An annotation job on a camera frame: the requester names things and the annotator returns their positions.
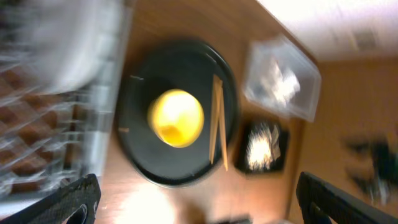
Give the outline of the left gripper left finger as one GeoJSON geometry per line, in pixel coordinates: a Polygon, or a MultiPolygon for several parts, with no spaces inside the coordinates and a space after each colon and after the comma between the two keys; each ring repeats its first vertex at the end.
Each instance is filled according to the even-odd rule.
{"type": "Polygon", "coordinates": [[[61,187],[27,208],[1,220],[1,224],[18,223],[94,223],[101,198],[95,174],[61,187]]]}

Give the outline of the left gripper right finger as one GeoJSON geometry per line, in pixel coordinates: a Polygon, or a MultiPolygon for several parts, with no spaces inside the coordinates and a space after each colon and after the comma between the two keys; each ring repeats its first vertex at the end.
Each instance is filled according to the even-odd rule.
{"type": "Polygon", "coordinates": [[[304,224],[332,221],[344,224],[397,224],[397,218],[362,202],[309,172],[300,173],[296,196],[304,224]]]}

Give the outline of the yellow bowl with food scraps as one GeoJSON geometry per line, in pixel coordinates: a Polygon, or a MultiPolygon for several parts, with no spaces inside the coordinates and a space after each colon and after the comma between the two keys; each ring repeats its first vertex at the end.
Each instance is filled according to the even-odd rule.
{"type": "Polygon", "coordinates": [[[205,115],[200,102],[180,89],[163,92],[147,110],[147,122],[155,135],[175,148],[193,144],[201,134],[205,115]]]}

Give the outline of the large white napkin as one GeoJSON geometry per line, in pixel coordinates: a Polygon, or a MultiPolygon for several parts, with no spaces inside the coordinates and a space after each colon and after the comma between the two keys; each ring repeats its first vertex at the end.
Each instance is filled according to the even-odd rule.
{"type": "Polygon", "coordinates": [[[300,91],[295,73],[288,67],[281,70],[275,59],[269,62],[268,72],[262,84],[271,101],[284,106],[300,91]]]}

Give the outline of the wooden chopstick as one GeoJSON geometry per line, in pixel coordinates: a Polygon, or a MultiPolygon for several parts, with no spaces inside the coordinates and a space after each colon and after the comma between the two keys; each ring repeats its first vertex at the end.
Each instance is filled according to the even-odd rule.
{"type": "Polygon", "coordinates": [[[210,126],[210,151],[209,151],[209,160],[211,164],[214,161],[218,123],[220,119],[221,91],[222,91],[222,81],[218,78],[217,75],[213,75],[211,126],[210,126]]]}
{"type": "Polygon", "coordinates": [[[219,130],[220,130],[220,142],[221,152],[223,157],[223,165],[226,171],[228,171],[228,153],[226,143],[226,128],[225,128],[225,115],[224,115],[224,98],[223,98],[223,87],[222,83],[219,84],[219,130]]]}

